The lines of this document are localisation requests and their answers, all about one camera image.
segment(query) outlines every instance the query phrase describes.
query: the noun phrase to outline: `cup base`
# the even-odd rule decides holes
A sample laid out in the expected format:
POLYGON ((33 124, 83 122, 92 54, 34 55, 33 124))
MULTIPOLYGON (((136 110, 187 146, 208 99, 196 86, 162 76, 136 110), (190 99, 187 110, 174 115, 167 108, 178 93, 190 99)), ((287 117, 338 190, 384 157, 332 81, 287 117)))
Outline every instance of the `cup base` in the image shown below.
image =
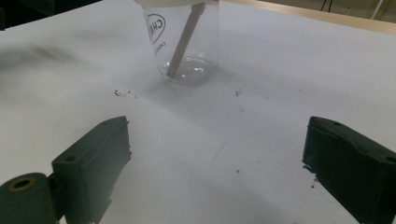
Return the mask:
POLYGON ((210 61, 184 58, 173 77, 169 77, 166 73, 164 74, 168 80, 177 84, 196 84, 207 80, 215 68, 216 65, 210 61))

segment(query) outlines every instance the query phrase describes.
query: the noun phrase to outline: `clear plastic cup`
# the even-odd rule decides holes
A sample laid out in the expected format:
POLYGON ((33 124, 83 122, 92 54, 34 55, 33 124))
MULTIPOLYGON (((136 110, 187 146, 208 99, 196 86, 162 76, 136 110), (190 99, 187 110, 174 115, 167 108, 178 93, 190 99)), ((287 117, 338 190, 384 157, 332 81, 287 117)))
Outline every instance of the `clear plastic cup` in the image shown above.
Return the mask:
POLYGON ((219 1, 166 1, 141 4, 157 67, 176 83, 205 81, 219 62, 219 1))

